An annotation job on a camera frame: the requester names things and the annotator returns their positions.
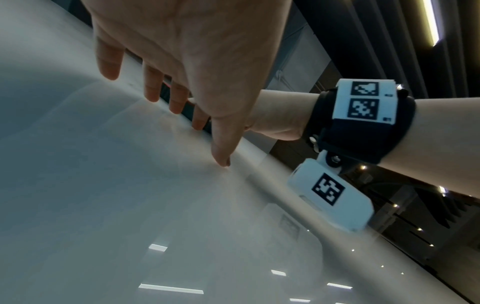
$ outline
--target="wrist strap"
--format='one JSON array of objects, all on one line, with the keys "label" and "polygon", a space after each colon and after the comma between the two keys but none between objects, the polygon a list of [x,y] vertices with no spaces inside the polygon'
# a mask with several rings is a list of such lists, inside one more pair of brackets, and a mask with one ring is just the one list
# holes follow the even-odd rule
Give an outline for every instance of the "wrist strap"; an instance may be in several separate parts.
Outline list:
[{"label": "wrist strap", "polygon": [[319,150],[378,164],[407,133],[416,104],[394,81],[347,80],[322,92],[303,138]]}]

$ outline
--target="white tracking box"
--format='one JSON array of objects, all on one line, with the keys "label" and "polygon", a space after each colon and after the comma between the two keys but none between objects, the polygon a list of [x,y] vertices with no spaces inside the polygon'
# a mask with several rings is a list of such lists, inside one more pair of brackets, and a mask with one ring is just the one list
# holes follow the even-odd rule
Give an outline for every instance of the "white tracking box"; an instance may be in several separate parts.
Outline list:
[{"label": "white tracking box", "polygon": [[322,151],[318,160],[305,160],[287,184],[333,226],[352,232],[363,230],[374,213],[372,202],[338,176],[340,168],[327,165],[326,155]]}]

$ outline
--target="white glossy surface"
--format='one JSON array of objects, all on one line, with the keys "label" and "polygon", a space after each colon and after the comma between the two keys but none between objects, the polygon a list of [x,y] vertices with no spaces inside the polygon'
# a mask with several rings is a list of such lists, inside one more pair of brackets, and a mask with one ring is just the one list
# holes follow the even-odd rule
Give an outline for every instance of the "white glossy surface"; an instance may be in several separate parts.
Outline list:
[{"label": "white glossy surface", "polygon": [[249,142],[216,166],[142,98],[139,64],[104,81],[90,29],[50,1],[1,0],[0,29],[0,303],[464,303],[326,224]]}]

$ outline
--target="linear light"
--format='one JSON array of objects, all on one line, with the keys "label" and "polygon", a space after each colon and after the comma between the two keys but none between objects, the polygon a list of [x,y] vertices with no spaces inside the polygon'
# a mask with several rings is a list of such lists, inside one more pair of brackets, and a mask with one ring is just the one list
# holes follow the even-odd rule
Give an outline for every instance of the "linear light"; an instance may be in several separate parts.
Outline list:
[{"label": "linear light", "polygon": [[437,27],[437,21],[435,19],[434,7],[432,0],[423,0],[423,8],[425,9],[426,19],[428,21],[428,27],[430,28],[432,46],[436,45],[439,40],[439,29]]},{"label": "linear light", "polygon": [[280,276],[287,276],[287,274],[283,271],[278,271],[278,270],[271,270],[271,272],[275,275],[280,275]]},{"label": "linear light", "polygon": [[168,247],[152,244],[152,245],[148,246],[148,248],[153,249],[153,250],[157,250],[157,251],[161,251],[161,252],[165,252],[165,250]]},{"label": "linear light", "polygon": [[351,286],[345,286],[345,285],[340,285],[340,284],[334,284],[334,283],[328,283],[328,286],[333,286],[333,287],[338,287],[338,288],[345,288],[345,289],[352,289],[353,287]]},{"label": "linear light", "polygon": [[310,300],[305,300],[302,298],[290,298],[290,302],[310,303]]},{"label": "linear light", "polygon": [[179,287],[159,286],[159,285],[150,285],[150,284],[140,284],[139,288],[153,289],[153,290],[163,290],[163,291],[173,291],[173,292],[183,292],[183,293],[196,293],[196,294],[203,294],[204,293],[204,291],[200,290],[200,289],[179,288]]}]

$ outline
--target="qr-like marker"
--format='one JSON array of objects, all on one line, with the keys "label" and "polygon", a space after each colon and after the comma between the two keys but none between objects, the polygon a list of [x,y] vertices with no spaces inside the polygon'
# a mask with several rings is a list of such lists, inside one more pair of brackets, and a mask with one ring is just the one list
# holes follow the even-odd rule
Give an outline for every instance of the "qr-like marker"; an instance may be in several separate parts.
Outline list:
[{"label": "qr-like marker", "polygon": [[379,83],[367,82],[367,81],[353,81],[351,83],[350,95],[357,96],[378,96],[379,95]]},{"label": "qr-like marker", "polygon": [[324,173],[313,186],[312,191],[323,198],[328,204],[334,205],[342,192],[345,190],[341,184]]},{"label": "qr-like marker", "polygon": [[377,120],[379,103],[379,99],[352,98],[350,99],[347,116],[351,118]]}]

